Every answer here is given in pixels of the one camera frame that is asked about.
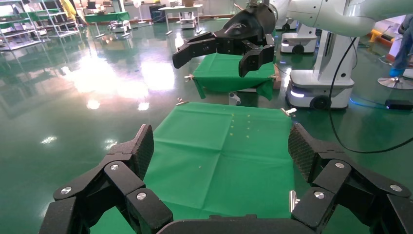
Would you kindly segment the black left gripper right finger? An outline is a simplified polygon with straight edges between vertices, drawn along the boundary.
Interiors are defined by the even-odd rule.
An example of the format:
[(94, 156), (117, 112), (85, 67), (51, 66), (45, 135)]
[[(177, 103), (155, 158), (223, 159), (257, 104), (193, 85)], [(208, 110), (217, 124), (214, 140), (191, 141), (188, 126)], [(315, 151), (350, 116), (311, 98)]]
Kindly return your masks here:
[(343, 206), (372, 234), (413, 231), (412, 192), (404, 185), (353, 161), (336, 144), (312, 137), (293, 124), (288, 152), (310, 185), (292, 218), (320, 234), (337, 206)]

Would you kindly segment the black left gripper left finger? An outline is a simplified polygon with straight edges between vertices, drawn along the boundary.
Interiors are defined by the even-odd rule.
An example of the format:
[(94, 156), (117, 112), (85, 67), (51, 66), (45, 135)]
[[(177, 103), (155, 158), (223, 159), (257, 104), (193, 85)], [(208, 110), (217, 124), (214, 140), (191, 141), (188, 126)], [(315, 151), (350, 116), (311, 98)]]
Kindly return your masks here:
[(39, 232), (88, 234), (111, 208), (135, 233), (159, 232), (173, 214), (144, 183), (153, 151), (152, 127), (144, 124), (132, 140), (112, 146), (97, 166), (54, 192)]

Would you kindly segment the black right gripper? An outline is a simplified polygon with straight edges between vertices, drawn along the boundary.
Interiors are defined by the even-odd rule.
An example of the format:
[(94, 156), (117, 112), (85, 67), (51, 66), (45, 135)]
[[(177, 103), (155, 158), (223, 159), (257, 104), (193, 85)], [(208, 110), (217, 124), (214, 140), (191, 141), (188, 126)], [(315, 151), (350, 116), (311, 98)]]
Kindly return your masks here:
[(221, 30), (185, 39), (172, 55), (173, 65), (179, 69), (192, 58), (216, 52), (242, 55), (239, 76), (245, 77), (248, 72), (273, 63), (275, 44), (272, 32), (275, 24), (275, 13), (268, 5), (259, 3), (248, 7), (231, 17)]

